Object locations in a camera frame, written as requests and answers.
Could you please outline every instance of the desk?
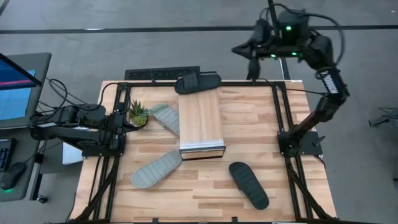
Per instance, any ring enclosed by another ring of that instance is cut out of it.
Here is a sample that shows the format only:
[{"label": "desk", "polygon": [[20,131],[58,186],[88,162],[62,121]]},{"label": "desk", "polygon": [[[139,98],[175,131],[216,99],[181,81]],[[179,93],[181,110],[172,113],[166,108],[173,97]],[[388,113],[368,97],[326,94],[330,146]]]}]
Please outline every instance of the desk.
[{"label": "desk", "polygon": [[[303,89],[302,82],[286,81],[286,85]],[[113,108],[115,92],[116,85],[105,91],[103,105],[107,113]],[[307,98],[303,92],[288,91],[288,94],[297,123],[310,112]],[[185,161],[150,189],[136,189],[130,176],[165,152],[178,150],[178,136],[161,127],[154,118],[149,118],[142,130],[127,134],[126,149],[119,163],[112,222],[151,222],[152,218],[159,218],[160,222],[230,222],[231,217],[238,217],[240,222],[295,220],[285,162],[277,143],[279,127],[271,88],[222,86],[218,88],[218,96],[226,144],[223,158]],[[132,87],[131,98],[148,108],[168,103],[178,111],[178,95],[173,87]],[[97,159],[90,157],[83,162],[71,218],[77,217],[87,206]],[[313,156],[302,156],[302,160],[309,191],[327,213],[335,216],[323,164]],[[252,167],[269,196],[267,209],[256,210],[236,188],[228,172],[228,166],[235,161]],[[100,218],[104,217],[107,196],[108,193],[103,196]],[[301,193],[298,198],[305,217]]]},{"label": "desk", "polygon": [[[35,77],[39,81],[44,83],[51,59],[50,53],[10,55],[7,57],[25,70],[36,70]],[[27,128],[23,127],[28,126],[29,117],[35,113],[41,92],[42,87],[35,87],[32,89],[29,96],[26,116],[24,118],[0,121],[0,138],[14,138],[17,140],[16,148],[12,155],[10,165],[15,162],[23,162],[37,152],[37,149],[39,147],[39,141],[32,139],[30,136],[30,131]],[[0,202],[20,200],[25,197],[34,162],[35,159],[32,158],[29,162],[26,163],[27,167],[24,174],[22,175],[21,179],[19,179],[17,185],[13,188],[11,192],[5,192],[3,190],[0,190]]]}]

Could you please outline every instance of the concrete floor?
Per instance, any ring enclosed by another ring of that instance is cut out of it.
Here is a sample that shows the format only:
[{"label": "concrete floor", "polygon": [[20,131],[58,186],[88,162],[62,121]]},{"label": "concrete floor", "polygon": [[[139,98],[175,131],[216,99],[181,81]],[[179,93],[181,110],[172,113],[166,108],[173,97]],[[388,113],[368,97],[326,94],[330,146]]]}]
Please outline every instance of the concrete floor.
[{"label": "concrete floor", "polygon": [[[73,29],[168,26],[253,25],[266,0],[11,0],[0,17],[0,29]],[[292,8],[326,14],[342,25],[398,22],[395,0],[284,0]],[[327,21],[314,20],[314,25]],[[338,52],[336,32],[332,37]],[[346,54],[339,68],[351,97],[332,121],[317,126],[326,172],[338,216],[343,220],[397,223],[398,193],[392,184],[398,161],[397,130],[370,128],[368,119],[380,106],[398,106],[396,97],[396,30],[346,31]],[[173,32],[132,34],[0,35],[3,54],[51,52],[48,77],[63,81],[85,101],[97,100],[103,80],[120,80],[125,69],[199,65],[224,79],[246,77],[248,61],[231,47],[250,32]],[[306,89],[323,91],[304,63],[288,60],[292,79]],[[278,61],[262,62],[262,77],[281,79]],[[57,105],[49,86],[42,98]],[[308,95],[314,108],[317,96]],[[70,211],[80,171],[46,175],[40,190],[46,204],[27,199],[0,203],[0,223],[63,222]]]}]

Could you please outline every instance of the gray slipper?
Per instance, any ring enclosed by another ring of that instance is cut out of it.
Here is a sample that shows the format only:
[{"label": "gray slipper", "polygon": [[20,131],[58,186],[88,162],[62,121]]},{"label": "gray slipper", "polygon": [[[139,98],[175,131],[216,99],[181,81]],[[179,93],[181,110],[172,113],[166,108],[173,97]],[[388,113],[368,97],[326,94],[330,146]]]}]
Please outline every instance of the gray slipper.
[{"label": "gray slipper", "polygon": [[175,134],[180,135],[179,116],[171,106],[160,104],[154,106],[149,111],[163,127],[168,127]]},{"label": "gray slipper", "polygon": [[178,151],[166,153],[160,159],[137,170],[131,176],[131,183],[140,189],[152,187],[182,163],[181,154]]}]

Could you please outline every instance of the computer monitor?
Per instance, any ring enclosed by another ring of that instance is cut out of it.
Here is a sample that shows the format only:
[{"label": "computer monitor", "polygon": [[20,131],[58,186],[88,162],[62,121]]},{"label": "computer monitor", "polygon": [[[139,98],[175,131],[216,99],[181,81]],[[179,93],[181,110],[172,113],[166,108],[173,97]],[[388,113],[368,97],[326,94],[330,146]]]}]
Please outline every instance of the computer monitor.
[{"label": "computer monitor", "polygon": [[42,86],[42,83],[6,56],[0,54],[0,90],[35,86]]}]

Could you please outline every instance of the wooden table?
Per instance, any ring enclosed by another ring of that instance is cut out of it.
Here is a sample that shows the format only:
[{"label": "wooden table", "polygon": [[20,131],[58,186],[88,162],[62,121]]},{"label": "wooden table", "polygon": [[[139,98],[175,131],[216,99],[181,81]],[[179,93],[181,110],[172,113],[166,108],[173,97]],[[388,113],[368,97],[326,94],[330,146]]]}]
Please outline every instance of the wooden table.
[{"label": "wooden table", "polygon": [[[303,90],[301,81],[286,81],[286,85],[287,88]],[[111,85],[104,94],[103,106],[108,114],[113,108],[115,92],[116,85]],[[223,86],[218,88],[218,94],[226,144],[223,158],[185,161],[150,189],[135,188],[130,182],[135,170],[179,147],[178,136],[150,118],[144,129],[127,134],[113,200],[112,222],[151,222],[152,218],[159,218],[160,222],[230,222],[231,217],[250,222],[295,220],[285,162],[277,143],[279,129],[271,88]],[[288,91],[288,96],[292,116],[297,123],[310,112],[307,98],[304,92],[299,91]],[[131,98],[148,108],[168,103],[178,111],[178,95],[173,87],[134,87]],[[285,119],[280,93],[279,99]],[[90,157],[83,163],[71,218],[77,217],[87,206],[97,159]],[[313,156],[302,156],[302,160],[309,191],[325,211],[335,217],[323,164]],[[228,166],[236,161],[251,166],[267,192],[270,205],[265,210],[256,210],[236,188],[228,172]],[[104,217],[107,197],[106,192],[100,218]],[[300,211],[305,217],[299,190],[298,198]]]}]

